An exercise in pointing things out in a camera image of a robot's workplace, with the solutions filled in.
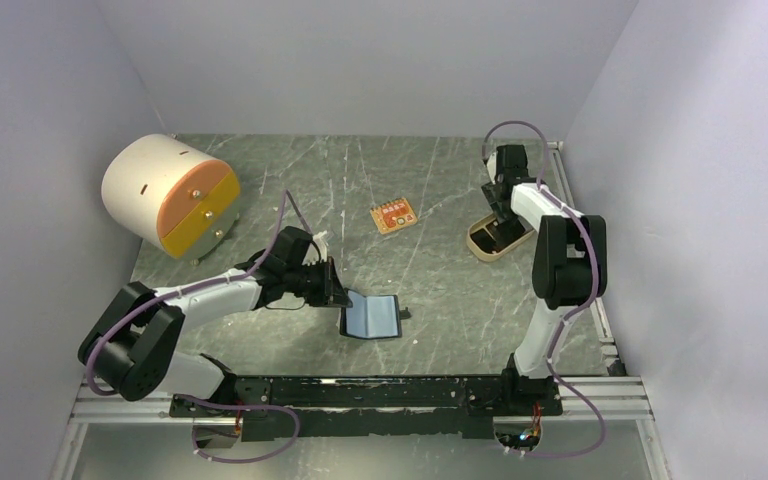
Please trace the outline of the black leather card holder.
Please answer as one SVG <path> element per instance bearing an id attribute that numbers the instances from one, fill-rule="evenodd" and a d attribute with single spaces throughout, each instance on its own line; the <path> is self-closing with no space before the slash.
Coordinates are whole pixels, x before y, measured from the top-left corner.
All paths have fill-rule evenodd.
<path id="1" fill-rule="evenodd" d="M 363 295 L 348 290 L 351 305 L 341 309 L 339 333 L 359 340 L 387 340 L 402 336 L 402 321 L 410 319 L 408 307 L 397 295 Z"/>

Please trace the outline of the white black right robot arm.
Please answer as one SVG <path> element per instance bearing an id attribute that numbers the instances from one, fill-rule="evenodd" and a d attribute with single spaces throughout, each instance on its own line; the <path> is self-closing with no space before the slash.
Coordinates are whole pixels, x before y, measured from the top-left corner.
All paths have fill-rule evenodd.
<path id="1" fill-rule="evenodd" d="M 603 217 L 575 210 L 530 176 L 524 146 L 500 146 L 484 164 L 490 181 L 482 193 L 492 214 L 479 229 L 479 245 L 501 254 L 528 233 L 537 238 L 531 285 L 540 303 L 513 353 L 521 376 L 499 389 L 502 406 L 522 414 L 538 399 L 537 387 L 527 377 L 556 373 L 556 350 L 574 317 L 605 293 L 607 227 Z"/>

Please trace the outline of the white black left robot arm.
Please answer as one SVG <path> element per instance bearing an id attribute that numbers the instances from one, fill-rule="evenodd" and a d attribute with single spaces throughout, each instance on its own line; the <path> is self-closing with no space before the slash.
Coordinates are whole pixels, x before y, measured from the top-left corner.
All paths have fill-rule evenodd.
<path id="1" fill-rule="evenodd" d="M 285 227 L 267 248 L 223 273 L 174 287 L 122 287 L 77 352 L 99 396 L 142 400 L 156 390 L 196 398 L 221 416 L 239 404 L 238 377 L 209 354 L 178 349 L 186 329 L 265 309 L 290 294 L 314 308 L 351 306 L 321 238 Z"/>

